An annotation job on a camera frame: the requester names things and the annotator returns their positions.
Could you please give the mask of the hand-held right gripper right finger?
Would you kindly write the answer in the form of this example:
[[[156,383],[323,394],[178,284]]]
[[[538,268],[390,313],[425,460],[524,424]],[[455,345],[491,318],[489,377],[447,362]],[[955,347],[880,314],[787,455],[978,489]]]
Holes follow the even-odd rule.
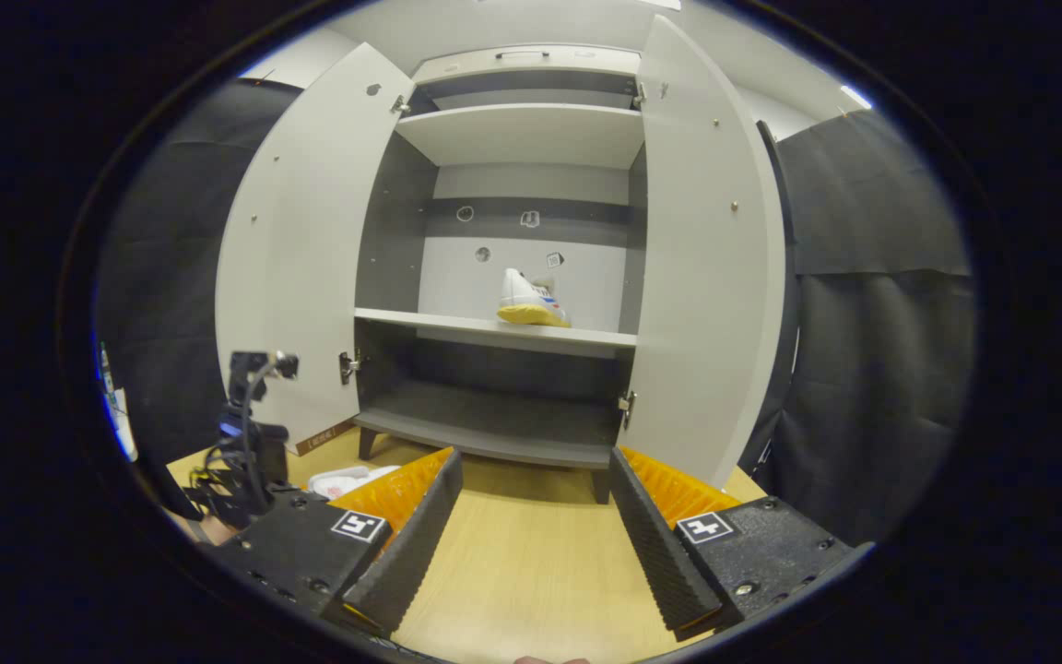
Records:
[[[678,640],[754,622],[855,559],[852,546],[780,497],[741,503],[640,452],[611,452],[609,487]]]

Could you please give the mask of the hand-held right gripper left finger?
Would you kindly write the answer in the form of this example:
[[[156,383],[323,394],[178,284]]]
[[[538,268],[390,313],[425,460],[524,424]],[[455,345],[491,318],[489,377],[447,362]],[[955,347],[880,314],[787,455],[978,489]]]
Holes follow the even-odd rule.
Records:
[[[463,458],[445,448],[336,500],[290,489],[212,555],[282,610],[388,637],[424,583],[461,487]]]

